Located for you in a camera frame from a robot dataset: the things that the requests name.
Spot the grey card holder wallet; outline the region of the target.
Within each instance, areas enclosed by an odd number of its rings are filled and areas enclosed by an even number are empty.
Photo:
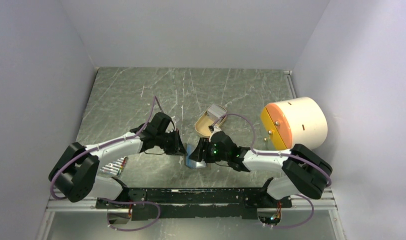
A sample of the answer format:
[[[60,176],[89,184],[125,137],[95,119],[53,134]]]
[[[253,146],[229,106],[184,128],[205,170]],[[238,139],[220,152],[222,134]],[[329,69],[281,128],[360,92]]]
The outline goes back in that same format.
[[[191,153],[194,152],[196,147],[192,144],[187,144],[186,151],[187,155],[185,157],[185,166],[190,169],[204,169],[207,167],[207,164],[204,161],[195,161],[190,158]]]

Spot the stack of credit cards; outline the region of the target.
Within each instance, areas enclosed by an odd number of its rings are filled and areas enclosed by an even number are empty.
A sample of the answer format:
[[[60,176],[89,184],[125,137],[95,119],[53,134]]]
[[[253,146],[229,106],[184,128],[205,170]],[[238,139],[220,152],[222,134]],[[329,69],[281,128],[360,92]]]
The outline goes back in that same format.
[[[218,104],[211,104],[206,110],[206,116],[212,120],[216,121],[222,115],[226,114],[227,110]]]

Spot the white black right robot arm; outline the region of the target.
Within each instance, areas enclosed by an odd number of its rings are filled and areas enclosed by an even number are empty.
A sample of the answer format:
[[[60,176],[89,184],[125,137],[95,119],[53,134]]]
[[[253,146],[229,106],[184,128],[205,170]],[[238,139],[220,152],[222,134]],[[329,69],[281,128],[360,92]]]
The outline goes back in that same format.
[[[271,171],[280,175],[266,181],[260,194],[266,207],[273,207],[279,199],[302,194],[318,200],[331,184],[333,168],[303,144],[286,150],[258,150],[237,146],[223,131],[209,138],[200,138],[187,158],[195,162],[216,163],[225,161],[237,172]]]

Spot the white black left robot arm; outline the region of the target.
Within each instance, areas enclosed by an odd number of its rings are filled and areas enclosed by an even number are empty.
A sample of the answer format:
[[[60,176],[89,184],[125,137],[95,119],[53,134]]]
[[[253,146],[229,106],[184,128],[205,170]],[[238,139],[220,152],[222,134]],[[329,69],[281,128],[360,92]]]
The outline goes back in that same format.
[[[117,208],[129,202],[129,188],[118,177],[99,176],[109,163],[158,147],[168,156],[185,156],[187,151],[177,127],[179,119],[158,112],[139,127],[122,136],[97,144],[70,144],[49,173],[51,189],[57,188],[75,203],[85,197],[105,198]]]

